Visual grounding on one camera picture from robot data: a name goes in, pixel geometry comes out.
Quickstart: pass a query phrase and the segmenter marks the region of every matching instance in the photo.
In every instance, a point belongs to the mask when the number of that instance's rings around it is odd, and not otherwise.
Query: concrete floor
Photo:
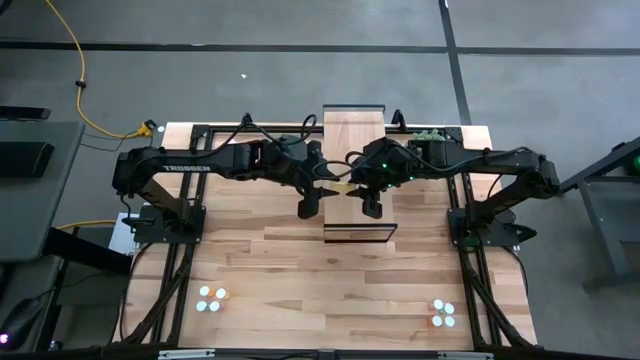
[[[445,45],[437,0],[57,3],[87,42]],[[450,0],[449,8],[458,46],[640,47],[635,0]],[[0,40],[68,37],[42,1],[22,0],[0,18]],[[52,121],[79,120],[75,52],[0,54],[0,103],[49,107]],[[410,123],[460,124],[446,54],[87,52],[87,63],[85,111],[121,133],[149,118],[236,121],[246,111],[299,122],[326,103],[381,103],[388,116],[402,109]],[[465,55],[460,66],[473,124],[490,127],[496,148],[526,145],[548,154],[562,179],[640,135],[640,57]],[[122,211],[110,186],[115,158],[81,148],[57,224]],[[578,194],[516,211],[540,233],[521,254],[540,344],[640,357],[640,286],[582,290],[606,268]]]

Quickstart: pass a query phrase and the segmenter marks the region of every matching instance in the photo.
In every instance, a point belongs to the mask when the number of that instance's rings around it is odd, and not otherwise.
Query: metal bracket
[[[446,351],[439,352],[438,359],[442,360],[493,360],[493,354],[489,353],[471,353],[471,352],[458,352],[458,351]]]
[[[445,127],[445,135],[451,136],[451,138],[459,143],[462,143],[462,128],[461,127]]]
[[[338,360],[335,349],[318,349],[318,360]]]
[[[133,241],[137,243],[164,243],[164,244],[197,244],[202,239],[204,229],[204,219],[207,209],[202,206],[200,208],[191,208],[191,228],[189,231],[171,231],[165,229],[162,221],[162,211],[147,205],[140,210],[139,219],[152,219],[149,223],[138,223],[136,226],[136,235]]]
[[[158,360],[172,359],[203,359],[213,358],[216,356],[216,349],[197,349],[197,350],[168,350],[160,351]]]
[[[398,125],[400,131],[407,131],[407,123],[404,120],[404,115],[402,115],[402,111],[400,109],[396,109],[396,111],[393,112],[391,124]]]
[[[504,217],[513,216],[510,210]],[[517,246],[521,242],[536,236],[537,232],[524,225],[500,222],[494,220],[490,225],[477,230],[471,230],[466,225],[465,209],[449,209],[447,213],[451,242],[457,246]]]

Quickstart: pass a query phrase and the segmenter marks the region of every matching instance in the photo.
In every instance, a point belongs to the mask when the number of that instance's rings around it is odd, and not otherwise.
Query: black cable
[[[83,133],[82,136],[88,136],[88,137],[92,137],[92,138],[100,139],[100,140],[120,141],[120,139],[117,139],[117,138],[108,138],[106,136],[92,135],[92,134],[89,134],[89,133]]]
[[[500,181],[500,179],[502,178],[502,175],[503,174],[498,175],[498,177],[493,181],[493,184],[491,184],[491,187],[489,188],[489,193],[487,194],[487,199],[491,197],[491,192],[493,191],[493,188],[496,186],[498,181]]]
[[[309,122],[310,119],[313,119],[313,121],[311,122],[311,129],[309,129],[309,131],[307,131],[305,133],[304,129],[306,128],[307,123]],[[316,116],[316,114],[307,115],[307,117],[302,122],[302,126],[300,128],[300,139],[294,140],[292,142],[286,142],[286,141],[282,141],[282,140],[276,139],[271,134],[269,134],[268,131],[266,131],[265,129],[261,128],[260,126],[254,124],[254,123],[249,123],[249,126],[252,126],[256,130],[261,132],[262,135],[264,135],[267,139],[269,139],[269,140],[271,140],[271,141],[273,141],[275,143],[280,143],[282,145],[290,146],[290,145],[299,144],[299,143],[307,140],[309,138],[309,136],[311,136],[311,134],[313,133],[313,128],[316,126],[317,122],[318,122],[318,117]]]
[[[203,154],[203,155],[200,155],[200,156],[196,156],[196,157],[194,157],[194,159],[202,159],[202,158],[206,158],[206,157],[208,157],[208,156],[215,155],[215,154],[219,153],[219,152],[220,152],[222,149],[224,149],[224,148],[229,144],[229,142],[231,142],[231,140],[233,140],[233,138],[235,138],[235,137],[236,137],[236,135],[238,135],[238,133],[239,133],[240,131],[242,131],[245,127],[246,127],[246,124],[245,124],[245,123],[240,123],[240,125],[238,125],[238,127],[237,127],[235,130],[233,130],[233,132],[231,133],[231,135],[229,135],[229,137],[228,137],[225,141],[223,141],[223,142],[222,142],[222,144],[220,144],[220,145],[219,145],[218,147],[216,147],[215,149],[211,150],[211,152],[207,152],[206,154]]]
[[[522,281],[524,281],[524,291],[527,294],[527,297],[529,297],[529,281],[527,280],[527,271],[524,268],[524,264],[522,263],[522,260],[520,260],[520,257],[518,256],[518,254],[516,254],[516,252],[513,251],[508,246],[503,246],[502,248],[507,250],[507,252],[511,254],[518,261],[518,264],[520,264],[520,271],[522,271]]]
[[[96,277],[96,276],[106,275],[106,274],[107,273],[101,271],[99,273],[94,273],[94,274],[87,275],[87,276],[83,277],[82,279],[80,279],[80,280],[78,280],[76,282],[61,286],[60,290],[76,286],[76,285],[78,285],[78,284],[80,284],[80,283],[82,283],[82,282],[84,282],[84,281],[86,281],[88,279],[91,279],[91,278]],[[44,291],[44,292],[40,293],[39,295],[34,296],[32,299],[37,299],[37,298],[39,298],[41,296],[47,295],[47,294],[53,292],[55,289],[56,289],[56,287],[54,286],[51,289],[49,289],[47,291]]]
[[[124,143],[124,141],[127,139],[127,136],[129,136],[129,135],[133,135],[133,134],[135,134],[135,133],[136,133],[136,132],[135,132],[135,131],[133,131],[133,132],[130,132],[130,133],[128,133],[128,134],[126,134],[126,135],[124,135],[124,137],[123,137],[122,139],[120,139],[120,142],[118,143],[118,146],[116,146],[116,148],[115,148],[115,149],[101,148],[101,147],[97,147],[97,146],[93,146],[93,145],[87,145],[87,144],[84,144],[84,143],[80,143],[80,145],[81,145],[81,146],[88,147],[88,148],[91,148],[91,149],[94,149],[94,150],[108,151],[108,152],[116,152],[116,151],[120,150],[120,147],[122,146],[122,144]]]
[[[409,156],[413,157],[414,159],[418,160],[418,161],[419,161],[421,164],[423,164],[424,166],[426,166],[426,167],[428,167],[429,169],[431,169],[431,170],[433,170],[433,171],[436,171],[436,172],[449,172],[449,171],[454,171],[454,170],[457,170],[459,167],[461,167],[461,166],[463,166],[463,165],[465,165],[465,164],[467,164],[467,163],[470,163],[470,162],[476,161],[476,160],[482,160],[482,159],[495,159],[495,158],[499,158],[499,157],[502,157],[502,156],[512,155],[512,154],[515,154],[515,153],[517,153],[517,152],[521,152],[521,151],[527,151],[527,150],[529,150],[529,148],[527,148],[527,147],[520,146],[520,147],[517,147],[517,148],[515,148],[515,149],[513,149],[513,150],[503,151],[503,152],[499,152],[499,153],[496,153],[496,154],[487,154],[487,155],[478,155],[478,156],[474,156],[474,157],[472,157],[472,158],[468,158],[468,159],[466,159],[466,160],[460,161],[459,163],[457,163],[457,164],[455,164],[455,165],[451,165],[451,166],[446,167],[446,168],[439,168],[439,167],[433,166],[433,165],[429,164],[428,162],[426,162],[426,161],[422,160],[422,158],[421,158],[418,154],[414,153],[413,151],[411,151],[411,150],[409,150],[409,149],[405,148],[404,146],[402,146],[402,145],[400,145],[400,144],[393,144],[393,146],[397,146],[397,147],[399,147],[399,148],[400,148],[400,149],[402,149],[404,152],[406,152],[407,154],[409,154]]]
[[[357,168],[359,168],[360,166],[366,164],[369,160],[371,160],[374,156],[378,155],[379,152],[381,152],[382,150],[384,150],[384,147],[379,148],[377,151],[375,151],[373,154],[369,155],[368,157],[366,157],[363,161],[361,161],[360,163],[358,163],[357,165],[353,165],[353,163],[349,163],[346,161],[340,161],[340,160],[328,160],[325,161],[323,163],[319,163],[316,166],[314,166],[313,168],[311,168],[311,173],[316,177],[317,180],[339,180],[340,178],[342,178],[343,176],[347,176],[349,174],[351,174],[354,170],[356,170]],[[349,153],[347,153],[347,156],[351,157],[354,154],[354,151],[351,151]],[[317,173],[317,170],[320,166],[323,165],[329,165],[329,164],[340,164],[340,165],[345,165],[345,166],[349,166],[350,169],[343,172],[342,174],[339,175],[335,175],[334,177],[327,177],[327,176],[320,176]]]
[[[347,155],[344,156],[344,161],[349,162],[349,158],[352,157],[353,155],[358,155],[358,156],[367,156],[364,153],[360,152],[360,151],[349,151],[347,153]]]
[[[136,256],[135,259],[133,259],[133,263],[131,263],[131,271],[129,272],[131,274],[131,276],[133,277],[133,271],[136,269],[136,265],[138,264],[138,261],[142,258],[142,255],[144,255],[144,253],[147,251],[147,249],[152,245],[152,243],[148,243],[145,244],[142,248],[140,248],[140,251],[138,252],[138,256]],[[122,323],[124,322],[124,308],[127,306],[127,293],[129,290],[129,284],[127,284],[124,288],[124,291],[122,292],[122,302],[120,304],[120,321],[119,321],[119,332],[120,332],[120,341],[125,339],[124,336],[124,325],[122,325]]]

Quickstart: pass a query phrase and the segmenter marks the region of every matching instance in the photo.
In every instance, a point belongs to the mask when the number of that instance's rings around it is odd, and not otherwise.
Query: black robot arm
[[[407,146],[381,138],[363,148],[353,162],[351,183],[359,188],[348,195],[363,199],[363,213],[382,216],[379,194],[415,179],[441,179],[459,173],[516,175],[516,180],[485,201],[466,205],[468,226],[491,223],[494,217],[528,199],[557,194],[555,167],[544,155],[525,147],[510,151],[470,150],[455,140],[410,140]]]
[[[311,169],[324,161],[318,141],[305,143],[289,135],[277,142],[257,140],[209,151],[144,147],[120,154],[112,185],[118,194],[137,194],[159,209],[170,228],[189,226],[192,209],[187,199],[173,197],[153,180],[157,173],[215,173],[225,179],[265,179],[293,186],[303,197],[298,216],[306,219],[317,214],[320,198],[337,194],[313,186]]]

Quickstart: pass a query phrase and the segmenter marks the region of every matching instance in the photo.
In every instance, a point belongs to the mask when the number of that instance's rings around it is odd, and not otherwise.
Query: wooden table
[[[163,146],[187,148],[192,125],[167,124]],[[467,148],[491,147],[487,127],[462,129]],[[215,144],[227,136],[216,135]],[[240,134],[236,140],[260,136]],[[405,141],[409,135],[391,137]],[[156,176],[174,195],[181,179],[180,174]],[[495,177],[474,174],[471,179],[476,198],[484,199]],[[195,253],[180,346],[472,349],[458,254],[445,222],[450,207],[446,183],[419,180],[393,191],[399,228],[388,243],[325,244],[322,209],[312,219],[298,219],[300,199],[294,189],[209,175],[206,235]],[[155,244],[140,259],[126,304],[125,333],[157,298],[167,248]],[[501,248],[486,252],[497,303],[522,335],[535,343],[518,263]],[[222,312],[196,312],[203,285],[230,291]],[[455,327],[431,325],[434,299],[455,305]],[[488,340],[486,312],[479,298],[476,301]],[[170,303],[163,337],[172,313]]]

